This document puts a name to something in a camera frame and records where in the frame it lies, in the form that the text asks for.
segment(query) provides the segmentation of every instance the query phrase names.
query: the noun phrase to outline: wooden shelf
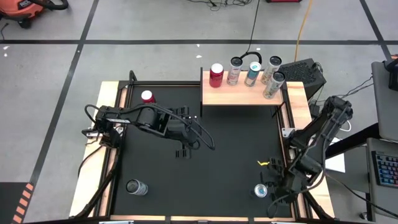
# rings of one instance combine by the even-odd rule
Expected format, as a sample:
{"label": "wooden shelf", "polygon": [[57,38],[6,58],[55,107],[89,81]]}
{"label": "wooden shelf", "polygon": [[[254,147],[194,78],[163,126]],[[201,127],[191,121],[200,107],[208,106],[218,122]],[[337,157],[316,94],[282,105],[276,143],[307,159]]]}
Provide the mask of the wooden shelf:
{"label": "wooden shelf", "polygon": [[266,88],[261,83],[260,72],[256,84],[248,87],[244,84],[248,72],[241,72],[238,84],[231,86],[227,84],[226,77],[228,71],[224,72],[223,83],[218,88],[213,88],[209,84],[210,72],[203,71],[202,75],[202,104],[203,105],[281,105],[283,102],[280,90],[273,99],[266,99],[262,92]]}

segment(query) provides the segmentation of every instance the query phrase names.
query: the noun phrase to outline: orange striped tape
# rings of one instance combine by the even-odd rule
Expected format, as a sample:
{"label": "orange striped tape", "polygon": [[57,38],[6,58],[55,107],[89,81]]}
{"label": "orange striped tape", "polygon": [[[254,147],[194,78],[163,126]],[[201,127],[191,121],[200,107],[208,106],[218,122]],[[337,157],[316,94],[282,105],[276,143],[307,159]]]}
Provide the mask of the orange striped tape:
{"label": "orange striped tape", "polygon": [[12,218],[12,221],[14,221],[14,223],[22,223],[24,221],[27,207],[33,194],[33,189],[34,186],[31,183],[26,184],[25,189],[22,192],[22,197],[19,199],[19,204],[17,206],[15,215]]}

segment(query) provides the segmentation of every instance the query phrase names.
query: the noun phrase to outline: yellow object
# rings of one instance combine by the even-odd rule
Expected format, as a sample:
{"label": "yellow object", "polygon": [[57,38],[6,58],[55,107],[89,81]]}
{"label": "yellow object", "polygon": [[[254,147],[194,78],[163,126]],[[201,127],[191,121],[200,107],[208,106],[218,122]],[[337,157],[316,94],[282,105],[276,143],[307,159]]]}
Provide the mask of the yellow object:
{"label": "yellow object", "polygon": [[258,164],[259,164],[260,166],[266,166],[266,165],[269,164],[269,162],[260,162],[260,161],[257,161],[257,162],[258,162]]}
{"label": "yellow object", "polygon": [[307,20],[308,13],[310,12],[310,9],[311,9],[311,5],[312,5],[312,0],[310,0],[310,2],[309,2],[309,4],[308,4],[308,8],[307,8],[307,11],[305,12],[305,16],[304,16],[304,19],[303,19],[303,23],[301,24],[300,32],[298,33],[297,43],[296,43],[296,51],[295,51],[295,53],[294,53],[294,62],[295,62],[296,59],[297,59],[297,50],[299,49],[299,42],[300,42],[300,37],[301,37],[301,31],[303,31],[305,21]]}

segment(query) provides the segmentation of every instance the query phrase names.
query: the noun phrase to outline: aluminum can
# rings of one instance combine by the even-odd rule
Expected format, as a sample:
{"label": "aluminum can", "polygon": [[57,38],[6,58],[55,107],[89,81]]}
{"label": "aluminum can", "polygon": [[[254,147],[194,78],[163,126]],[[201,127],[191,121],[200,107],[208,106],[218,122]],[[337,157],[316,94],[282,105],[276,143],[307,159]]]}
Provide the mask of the aluminum can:
{"label": "aluminum can", "polygon": [[280,65],[282,63],[282,59],[278,56],[272,56],[269,59],[267,68],[264,70],[264,73],[262,74],[261,77],[261,83],[262,84],[268,84],[269,80],[271,79],[271,76],[278,71]]}
{"label": "aluminum can", "polygon": [[148,193],[148,185],[139,180],[132,179],[126,184],[126,190],[129,194],[143,196]]}
{"label": "aluminum can", "polygon": [[228,72],[226,82],[229,85],[236,85],[241,74],[243,60],[240,57],[233,57],[231,59],[231,69]]}
{"label": "aluminum can", "polygon": [[215,63],[210,68],[210,86],[217,88],[223,82],[224,68],[221,64]]}
{"label": "aluminum can", "polygon": [[247,86],[254,86],[256,83],[257,77],[259,76],[261,69],[261,64],[258,62],[252,62],[249,66],[249,71],[246,79],[244,80],[244,84]]}
{"label": "aluminum can", "polygon": [[143,103],[156,103],[155,96],[149,90],[143,91],[141,93],[141,98]]}
{"label": "aluminum can", "polygon": [[285,74],[283,74],[282,72],[275,72],[269,80],[266,89],[264,90],[264,92],[262,92],[262,94],[265,98],[272,99],[278,92],[280,87],[284,84],[284,82]]}
{"label": "aluminum can", "polygon": [[267,196],[268,190],[264,184],[257,184],[254,187],[254,193],[256,194],[257,197],[263,198]]}

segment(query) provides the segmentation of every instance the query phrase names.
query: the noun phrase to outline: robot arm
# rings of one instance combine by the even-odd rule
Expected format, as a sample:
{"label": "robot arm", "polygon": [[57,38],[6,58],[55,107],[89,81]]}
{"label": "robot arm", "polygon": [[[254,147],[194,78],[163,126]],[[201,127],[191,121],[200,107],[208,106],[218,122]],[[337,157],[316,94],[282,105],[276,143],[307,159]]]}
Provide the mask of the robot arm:
{"label": "robot arm", "polygon": [[285,201],[291,203],[301,191],[314,184],[325,169],[326,148],[341,126],[352,116],[350,102],[331,96],[326,100],[322,113],[317,119],[305,129],[290,133],[285,145],[290,149],[296,149],[298,153],[283,171],[282,181],[278,184],[276,192],[277,197],[289,195]]}
{"label": "robot arm", "polygon": [[[97,108],[93,105],[87,105],[98,110],[95,119],[92,119],[95,126],[92,130],[83,130],[84,135],[87,132],[97,131],[102,134],[100,144],[107,147],[119,147],[121,135],[114,129],[115,123],[131,124],[141,131],[151,133],[160,138],[173,139],[180,141],[189,149],[198,149],[201,139],[211,150],[215,150],[214,141],[209,133],[203,129],[196,116],[188,115],[188,107],[176,109],[166,109],[155,103],[137,105],[134,108],[113,108],[102,106]],[[211,144],[208,144],[201,136],[205,132]]]}

